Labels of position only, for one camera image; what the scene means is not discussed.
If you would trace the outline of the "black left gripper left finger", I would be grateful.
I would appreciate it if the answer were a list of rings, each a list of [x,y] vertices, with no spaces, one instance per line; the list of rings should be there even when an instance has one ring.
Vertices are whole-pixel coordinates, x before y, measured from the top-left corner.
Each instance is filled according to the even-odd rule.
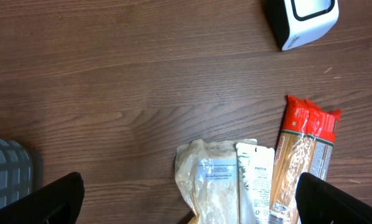
[[[0,224],[75,224],[85,196],[81,174],[71,172],[0,209]]]

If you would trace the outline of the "grey plastic mesh basket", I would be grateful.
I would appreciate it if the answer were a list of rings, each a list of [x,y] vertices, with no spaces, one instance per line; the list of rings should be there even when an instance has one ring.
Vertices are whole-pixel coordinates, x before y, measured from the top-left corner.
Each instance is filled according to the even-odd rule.
[[[31,194],[32,190],[30,153],[16,141],[0,139],[0,209]]]

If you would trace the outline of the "white cosmetic tube gold cap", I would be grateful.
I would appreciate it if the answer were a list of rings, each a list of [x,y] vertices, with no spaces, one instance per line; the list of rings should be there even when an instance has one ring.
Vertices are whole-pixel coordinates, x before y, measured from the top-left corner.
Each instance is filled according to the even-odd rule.
[[[274,149],[238,143],[239,220],[241,224],[269,222]]]

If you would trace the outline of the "beige clear plastic pouch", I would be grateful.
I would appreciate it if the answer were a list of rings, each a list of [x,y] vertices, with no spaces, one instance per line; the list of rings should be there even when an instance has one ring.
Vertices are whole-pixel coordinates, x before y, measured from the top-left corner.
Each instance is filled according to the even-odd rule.
[[[239,223],[238,143],[256,145],[257,140],[197,139],[177,148],[175,182],[194,214],[190,223]]]

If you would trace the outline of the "orange spaghetti package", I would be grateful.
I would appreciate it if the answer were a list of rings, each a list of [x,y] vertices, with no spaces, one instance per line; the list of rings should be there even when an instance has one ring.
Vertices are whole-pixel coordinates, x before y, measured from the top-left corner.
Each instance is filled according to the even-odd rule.
[[[277,142],[269,204],[269,223],[300,223],[295,193],[300,175],[325,180],[342,111],[326,112],[314,102],[287,97]]]

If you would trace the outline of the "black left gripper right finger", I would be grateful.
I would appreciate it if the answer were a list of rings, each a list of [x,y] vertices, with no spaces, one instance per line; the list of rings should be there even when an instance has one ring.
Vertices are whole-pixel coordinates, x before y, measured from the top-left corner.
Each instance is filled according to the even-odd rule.
[[[301,174],[295,193],[301,224],[372,224],[372,207],[318,177]]]

